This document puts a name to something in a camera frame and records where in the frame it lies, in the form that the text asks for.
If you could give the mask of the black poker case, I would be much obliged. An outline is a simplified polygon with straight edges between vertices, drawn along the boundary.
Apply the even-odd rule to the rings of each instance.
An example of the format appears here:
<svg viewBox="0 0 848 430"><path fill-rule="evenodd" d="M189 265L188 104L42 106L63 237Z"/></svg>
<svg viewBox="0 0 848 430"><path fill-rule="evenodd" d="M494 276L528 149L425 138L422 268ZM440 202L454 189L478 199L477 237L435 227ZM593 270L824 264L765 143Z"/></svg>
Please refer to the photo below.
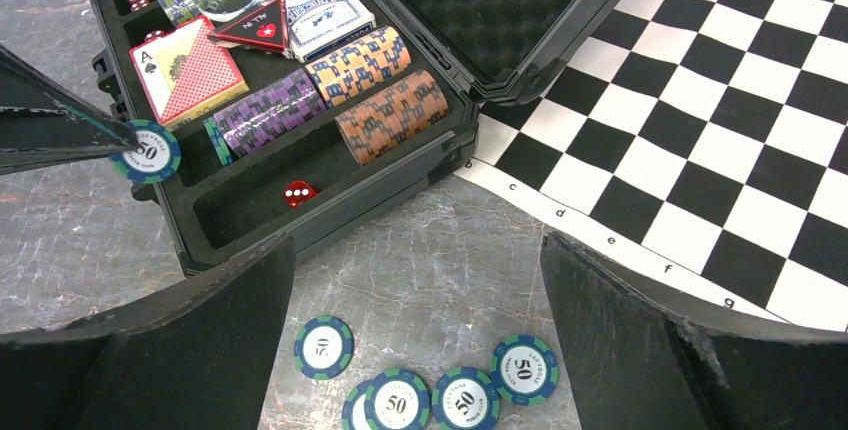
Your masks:
<svg viewBox="0 0 848 430"><path fill-rule="evenodd" d="M113 157L183 272L276 232L322 249L472 156L482 106L538 97L620 0L91 0Z"/></svg>

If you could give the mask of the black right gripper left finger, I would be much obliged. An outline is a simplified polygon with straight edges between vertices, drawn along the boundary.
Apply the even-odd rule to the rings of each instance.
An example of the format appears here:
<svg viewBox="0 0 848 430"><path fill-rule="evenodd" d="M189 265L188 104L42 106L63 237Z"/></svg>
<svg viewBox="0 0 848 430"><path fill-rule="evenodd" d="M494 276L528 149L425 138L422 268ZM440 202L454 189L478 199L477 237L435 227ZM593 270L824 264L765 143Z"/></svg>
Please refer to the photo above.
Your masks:
<svg viewBox="0 0 848 430"><path fill-rule="evenodd" d="M290 236L55 330L1 337L5 429L254 429L293 286Z"/></svg>

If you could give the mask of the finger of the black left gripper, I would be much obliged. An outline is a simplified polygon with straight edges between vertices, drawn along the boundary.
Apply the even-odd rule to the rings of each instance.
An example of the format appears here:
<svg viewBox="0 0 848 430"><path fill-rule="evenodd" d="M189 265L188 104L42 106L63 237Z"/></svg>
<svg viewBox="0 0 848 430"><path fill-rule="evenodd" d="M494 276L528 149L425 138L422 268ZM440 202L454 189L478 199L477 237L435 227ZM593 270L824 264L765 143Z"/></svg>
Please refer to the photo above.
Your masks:
<svg viewBox="0 0 848 430"><path fill-rule="evenodd" d="M1 48L1 173L106 157L135 131Z"/></svg>

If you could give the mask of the black red all-in triangle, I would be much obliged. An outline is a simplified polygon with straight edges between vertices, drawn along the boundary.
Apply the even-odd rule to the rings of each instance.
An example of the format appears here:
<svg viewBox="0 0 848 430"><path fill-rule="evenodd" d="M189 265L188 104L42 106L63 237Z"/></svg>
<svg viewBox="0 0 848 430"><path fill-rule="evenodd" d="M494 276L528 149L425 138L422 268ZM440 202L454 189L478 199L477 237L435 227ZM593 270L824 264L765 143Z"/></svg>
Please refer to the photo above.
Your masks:
<svg viewBox="0 0 848 430"><path fill-rule="evenodd" d="M242 46L293 58L285 0L271 0L260 8L246 12L211 31L208 38L224 48Z"/></svg>

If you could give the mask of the orange blue poker chip stack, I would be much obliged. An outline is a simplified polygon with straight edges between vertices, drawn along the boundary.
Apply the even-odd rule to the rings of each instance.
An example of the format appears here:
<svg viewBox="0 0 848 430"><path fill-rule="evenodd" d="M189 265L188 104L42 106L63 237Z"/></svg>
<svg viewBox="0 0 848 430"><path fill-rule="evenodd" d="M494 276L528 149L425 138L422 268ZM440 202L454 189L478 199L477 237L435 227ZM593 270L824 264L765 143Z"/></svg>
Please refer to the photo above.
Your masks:
<svg viewBox="0 0 848 430"><path fill-rule="evenodd" d="M412 63L398 31L384 26L305 67L328 108L402 73Z"/></svg>

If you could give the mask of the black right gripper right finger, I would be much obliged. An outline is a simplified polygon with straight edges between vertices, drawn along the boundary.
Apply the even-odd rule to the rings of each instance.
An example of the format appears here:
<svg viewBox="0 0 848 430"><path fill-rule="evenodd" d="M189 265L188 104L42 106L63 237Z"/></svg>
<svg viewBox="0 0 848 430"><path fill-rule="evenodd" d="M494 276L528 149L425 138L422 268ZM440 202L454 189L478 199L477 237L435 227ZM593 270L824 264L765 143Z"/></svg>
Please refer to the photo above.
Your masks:
<svg viewBox="0 0 848 430"><path fill-rule="evenodd" d="M847 337L752 316L553 231L540 264L585 429L843 429Z"/></svg>

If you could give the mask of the brown poker chip stack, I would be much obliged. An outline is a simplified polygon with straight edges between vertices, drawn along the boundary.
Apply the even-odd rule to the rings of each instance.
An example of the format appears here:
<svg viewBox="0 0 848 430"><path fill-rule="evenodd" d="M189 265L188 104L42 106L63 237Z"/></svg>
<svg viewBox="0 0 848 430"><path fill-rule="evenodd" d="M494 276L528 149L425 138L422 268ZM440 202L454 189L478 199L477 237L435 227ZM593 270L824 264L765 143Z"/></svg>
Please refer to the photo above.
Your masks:
<svg viewBox="0 0 848 430"><path fill-rule="evenodd" d="M354 159L367 165L449 113L433 76L418 70L340 113L335 123Z"/></svg>

